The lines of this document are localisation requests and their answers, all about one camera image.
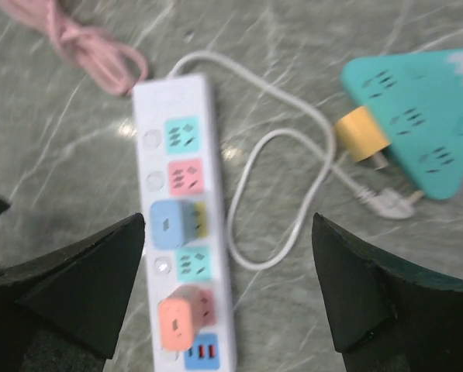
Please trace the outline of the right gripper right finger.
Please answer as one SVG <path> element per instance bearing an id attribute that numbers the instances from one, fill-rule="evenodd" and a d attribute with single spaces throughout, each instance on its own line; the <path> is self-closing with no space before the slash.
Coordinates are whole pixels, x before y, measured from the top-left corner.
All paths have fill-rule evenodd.
<path id="1" fill-rule="evenodd" d="M 463 280 L 313 216 L 313 257 L 347 371 L 463 371 Z"/>

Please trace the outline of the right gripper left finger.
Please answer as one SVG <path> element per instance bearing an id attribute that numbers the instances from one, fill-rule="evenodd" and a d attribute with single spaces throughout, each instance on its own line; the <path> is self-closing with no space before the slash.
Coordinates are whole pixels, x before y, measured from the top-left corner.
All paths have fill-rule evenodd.
<path id="1" fill-rule="evenodd" d="M 113 358 L 145 240 L 140 213 L 0 267 L 0 371 L 101 371 Z"/>

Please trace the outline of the pink charger plug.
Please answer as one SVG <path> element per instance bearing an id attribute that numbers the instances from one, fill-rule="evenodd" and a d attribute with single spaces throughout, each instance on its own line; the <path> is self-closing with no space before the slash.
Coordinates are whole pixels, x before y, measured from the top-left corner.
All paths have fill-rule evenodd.
<path id="1" fill-rule="evenodd" d="M 204 325 L 202 291 L 182 285 L 157 306 L 161 345 L 168 351 L 189 349 Z"/>

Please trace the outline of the blue charger plug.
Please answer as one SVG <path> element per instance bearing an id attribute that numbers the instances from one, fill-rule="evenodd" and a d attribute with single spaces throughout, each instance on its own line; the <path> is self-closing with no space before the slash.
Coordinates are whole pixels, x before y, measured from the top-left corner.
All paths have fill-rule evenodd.
<path id="1" fill-rule="evenodd" d="M 154 247 L 175 250 L 197 239 L 195 206 L 185 199 L 164 199 L 150 206 L 150 227 Z"/>

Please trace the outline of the orange charger plug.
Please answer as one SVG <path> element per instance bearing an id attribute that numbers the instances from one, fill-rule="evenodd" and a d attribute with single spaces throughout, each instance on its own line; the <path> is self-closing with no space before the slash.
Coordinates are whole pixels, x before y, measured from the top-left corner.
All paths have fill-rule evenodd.
<path id="1" fill-rule="evenodd" d="M 342 117 L 334 126 L 339 141 L 356 163 L 371 160 L 376 170 L 389 165 L 382 151 L 391 142 L 364 106 Z"/>

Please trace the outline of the white multicolour power strip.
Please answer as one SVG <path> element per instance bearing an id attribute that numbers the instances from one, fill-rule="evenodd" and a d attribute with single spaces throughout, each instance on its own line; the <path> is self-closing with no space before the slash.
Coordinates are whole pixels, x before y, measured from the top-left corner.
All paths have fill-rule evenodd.
<path id="1" fill-rule="evenodd" d="M 157 371 L 234 371 L 230 265 L 212 89 L 204 74 L 133 90 Z"/>

